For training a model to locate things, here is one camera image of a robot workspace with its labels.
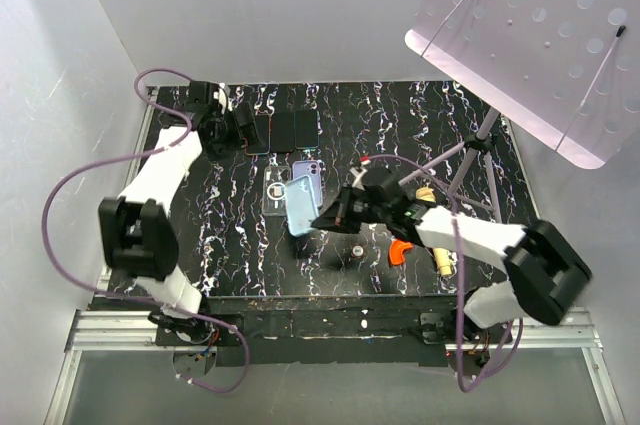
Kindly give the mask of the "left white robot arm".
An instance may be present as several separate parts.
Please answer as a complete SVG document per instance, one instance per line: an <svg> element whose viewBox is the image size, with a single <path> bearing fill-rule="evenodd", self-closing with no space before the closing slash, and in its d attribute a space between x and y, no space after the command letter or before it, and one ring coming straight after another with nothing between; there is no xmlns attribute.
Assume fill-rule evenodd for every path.
<svg viewBox="0 0 640 425"><path fill-rule="evenodd" d="M178 265L170 207L201 155L214 162L260 139L251 109L232 105L222 85L190 82L183 113L192 129L177 124L162 129L155 143L160 152L146 159L118 197L102 200L98 217L106 265L134 278L163 315L180 319L180 335L200 345L211 337L213 322L200 312L202 294Z"/></svg>

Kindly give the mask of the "phone with teal case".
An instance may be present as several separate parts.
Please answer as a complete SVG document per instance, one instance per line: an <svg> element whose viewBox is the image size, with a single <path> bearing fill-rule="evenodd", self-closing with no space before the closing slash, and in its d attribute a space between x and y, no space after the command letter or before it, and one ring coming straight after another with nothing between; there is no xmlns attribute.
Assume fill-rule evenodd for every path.
<svg viewBox="0 0 640 425"><path fill-rule="evenodd" d="M270 116L257 114L254 117L257 139L245 149L248 156L266 155L270 151Z"/></svg>

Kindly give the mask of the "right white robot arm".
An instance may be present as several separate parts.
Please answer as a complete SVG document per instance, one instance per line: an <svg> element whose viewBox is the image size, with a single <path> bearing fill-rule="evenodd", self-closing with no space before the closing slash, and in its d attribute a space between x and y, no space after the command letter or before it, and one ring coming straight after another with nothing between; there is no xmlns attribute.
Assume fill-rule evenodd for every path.
<svg viewBox="0 0 640 425"><path fill-rule="evenodd" d="M382 224L397 239L422 248L443 248L505 274L505 281L464 296L452 318L454 334L475 342L503 322L530 317L556 326L591 282L593 274L559 230L538 220L526 227L455 214L407 194L398 177L371 168L343 186L313 228L357 234L362 224Z"/></svg>

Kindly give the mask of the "clear magsafe phone case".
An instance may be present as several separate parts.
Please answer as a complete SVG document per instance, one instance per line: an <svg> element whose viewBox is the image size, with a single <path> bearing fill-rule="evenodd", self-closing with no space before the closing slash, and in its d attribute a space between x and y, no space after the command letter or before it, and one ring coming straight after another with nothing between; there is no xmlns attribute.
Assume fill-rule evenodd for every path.
<svg viewBox="0 0 640 425"><path fill-rule="evenodd" d="M286 185L291 179L289 166L267 166L263 178L262 213L265 216L286 215Z"/></svg>

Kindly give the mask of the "lilac phone case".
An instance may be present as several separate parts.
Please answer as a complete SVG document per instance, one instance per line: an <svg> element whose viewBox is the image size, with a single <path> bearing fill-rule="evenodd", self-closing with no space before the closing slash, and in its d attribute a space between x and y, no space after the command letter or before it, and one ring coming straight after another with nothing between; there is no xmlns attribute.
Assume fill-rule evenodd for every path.
<svg viewBox="0 0 640 425"><path fill-rule="evenodd" d="M317 160L300 160L292 164L292 178L307 176L310 180L316 206L323 205L321 169Z"/></svg>

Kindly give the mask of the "orange elbow pipe piece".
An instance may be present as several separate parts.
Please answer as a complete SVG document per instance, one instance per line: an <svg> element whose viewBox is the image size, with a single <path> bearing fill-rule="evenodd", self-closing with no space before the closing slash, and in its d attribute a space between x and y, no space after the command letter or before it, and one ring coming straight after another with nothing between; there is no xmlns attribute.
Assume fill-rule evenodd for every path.
<svg viewBox="0 0 640 425"><path fill-rule="evenodd" d="M414 248L410 242L394 239L388 251L390 267L401 267L406 264L406 255Z"/></svg>

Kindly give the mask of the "light blue phone case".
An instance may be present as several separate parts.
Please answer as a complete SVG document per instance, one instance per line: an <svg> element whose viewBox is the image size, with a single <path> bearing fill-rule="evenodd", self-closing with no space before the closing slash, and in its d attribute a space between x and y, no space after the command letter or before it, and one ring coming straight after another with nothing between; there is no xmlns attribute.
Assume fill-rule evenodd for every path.
<svg viewBox="0 0 640 425"><path fill-rule="evenodd" d="M318 218L312 180L308 175L291 180L285 186L285 207L289 233L294 237L304 236L314 230L313 222Z"/></svg>

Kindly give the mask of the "black smartphone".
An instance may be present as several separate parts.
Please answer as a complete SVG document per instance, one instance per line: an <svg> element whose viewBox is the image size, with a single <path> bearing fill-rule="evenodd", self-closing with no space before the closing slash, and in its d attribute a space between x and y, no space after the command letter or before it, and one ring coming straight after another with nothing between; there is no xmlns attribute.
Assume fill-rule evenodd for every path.
<svg viewBox="0 0 640 425"><path fill-rule="evenodd" d="M316 149L319 145L318 113L316 110L294 112L294 144L299 150Z"/></svg>

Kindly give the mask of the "dark phone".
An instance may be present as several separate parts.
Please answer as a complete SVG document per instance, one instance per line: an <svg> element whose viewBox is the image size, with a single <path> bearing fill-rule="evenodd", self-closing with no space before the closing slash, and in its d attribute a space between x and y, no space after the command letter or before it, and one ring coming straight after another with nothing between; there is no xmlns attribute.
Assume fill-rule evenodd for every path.
<svg viewBox="0 0 640 425"><path fill-rule="evenodd" d="M295 149L294 113L274 113L270 120L270 152L291 153Z"/></svg>

